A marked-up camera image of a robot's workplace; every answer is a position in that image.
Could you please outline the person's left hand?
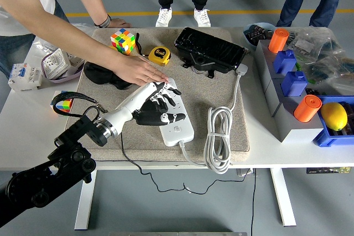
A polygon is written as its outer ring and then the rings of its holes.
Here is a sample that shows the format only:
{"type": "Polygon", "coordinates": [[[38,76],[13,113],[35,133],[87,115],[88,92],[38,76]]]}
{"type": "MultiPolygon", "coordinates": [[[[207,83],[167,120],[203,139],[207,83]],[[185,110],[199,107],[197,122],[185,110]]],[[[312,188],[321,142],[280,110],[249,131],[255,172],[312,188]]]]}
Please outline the person's left hand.
{"type": "Polygon", "coordinates": [[[113,18],[111,19],[108,28],[131,28],[131,23],[126,22],[124,19],[113,18]]]}

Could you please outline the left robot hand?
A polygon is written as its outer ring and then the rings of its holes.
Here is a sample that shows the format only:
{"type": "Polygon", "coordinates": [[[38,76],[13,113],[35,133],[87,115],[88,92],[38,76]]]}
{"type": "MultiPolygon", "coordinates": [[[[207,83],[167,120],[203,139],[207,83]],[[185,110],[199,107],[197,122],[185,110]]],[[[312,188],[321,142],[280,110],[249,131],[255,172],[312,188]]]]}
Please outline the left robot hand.
{"type": "Polygon", "coordinates": [[[184,113],[169,113],[168,106],[176,106],[170,92],[181,95],[174,86],[165,82],[150,82],[128,96],[114,111],[101,118],[102,123],[118,136],[125,122],[134,119],[139,125],[162,126],[184,120],[184,113]]]}

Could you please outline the person's right hand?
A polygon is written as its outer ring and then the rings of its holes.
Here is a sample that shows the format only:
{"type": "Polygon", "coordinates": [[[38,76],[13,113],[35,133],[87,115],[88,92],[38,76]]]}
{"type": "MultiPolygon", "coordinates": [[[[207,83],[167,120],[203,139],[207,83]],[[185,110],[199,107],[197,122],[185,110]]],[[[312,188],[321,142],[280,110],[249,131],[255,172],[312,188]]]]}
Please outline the person's right hand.
{"type": "Polygon", "coordinates": [[[112,71],[121,79],[139,86],[150,82],[168,82],[168,76],[141,56],[121,56],[112,71]]]}

